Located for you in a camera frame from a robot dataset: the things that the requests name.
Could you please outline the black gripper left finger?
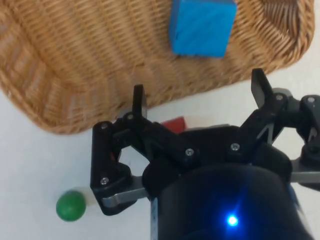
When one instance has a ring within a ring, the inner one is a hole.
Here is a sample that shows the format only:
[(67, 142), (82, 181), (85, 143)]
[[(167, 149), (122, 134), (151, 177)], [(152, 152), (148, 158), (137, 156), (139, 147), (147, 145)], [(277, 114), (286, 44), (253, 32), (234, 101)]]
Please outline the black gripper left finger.
[[(149, 164), (141, 176), (120, 162), (122, 149), (134, 148)], [(143, 85), (133, 89), (131, 111), (92, 129), (90, 188), (103, 214), (113, 216), (138, 199), (154, 200), (170, 184), (200, 165), (199, 150), (165, 126), (147, 119)]]

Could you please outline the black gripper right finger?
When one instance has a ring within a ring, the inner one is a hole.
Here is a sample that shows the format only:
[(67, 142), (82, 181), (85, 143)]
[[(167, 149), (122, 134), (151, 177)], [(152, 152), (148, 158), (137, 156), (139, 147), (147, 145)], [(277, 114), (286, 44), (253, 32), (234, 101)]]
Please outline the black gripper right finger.
[[(268, 169), (288, 182), (319, 185), (319, 95), (297, 100), (286, 90), (275, 92), (261, 68), (252, 70), (251, 92), (258, 108), (230, 139), (227, 160)], [(296, 129), (304, 141), (296, 160), (273, 147), (284, 128)]]

